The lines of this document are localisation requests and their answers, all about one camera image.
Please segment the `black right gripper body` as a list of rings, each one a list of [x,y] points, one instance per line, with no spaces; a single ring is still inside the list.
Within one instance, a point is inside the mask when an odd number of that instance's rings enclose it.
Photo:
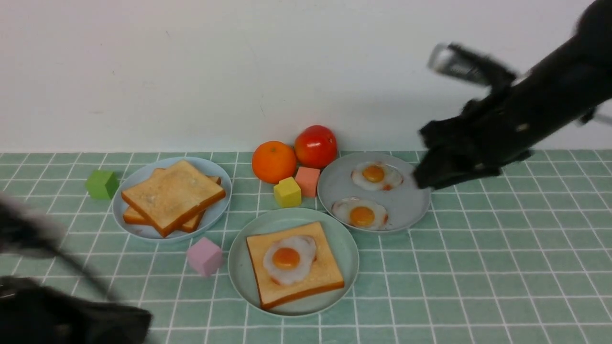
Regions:
[[[517,72],[507,65],[456,43],[438,43],[427,67],[438,74],[489,87],[482,99],[471,99],[459,115],[445,120],[431,120],[419,130],[427,153],[413,170],[419,189],[439,190],[480,178],[499,176],[502,167],[525,161],[533,150],[521,150],[502,158],[486,153],[485,144],[477,141],[483,129],[476,126],[499,114],[499,104],[509,95]]]

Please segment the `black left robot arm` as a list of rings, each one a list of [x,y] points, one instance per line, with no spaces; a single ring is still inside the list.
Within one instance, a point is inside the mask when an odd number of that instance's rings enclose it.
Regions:
[[[11,196],[0,205],[1,252],[59,258],[106,300],[90,301],[31,277],[1,277],[3,344],[153,344],[150,311],[121,302],[102,279],[61,248],[64,229]]]

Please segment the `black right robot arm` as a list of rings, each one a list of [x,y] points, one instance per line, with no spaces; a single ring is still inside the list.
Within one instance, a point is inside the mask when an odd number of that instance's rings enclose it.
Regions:
[[[459,115],[420,129],[427,153],[412,174],[417,187],[499,176],[562,127],[591,120],[612,95],[611,23],[612,3],[595,0],[573,36],[524,76],[456,43],[435,46],[430,70],[490,92],[468,101]]]

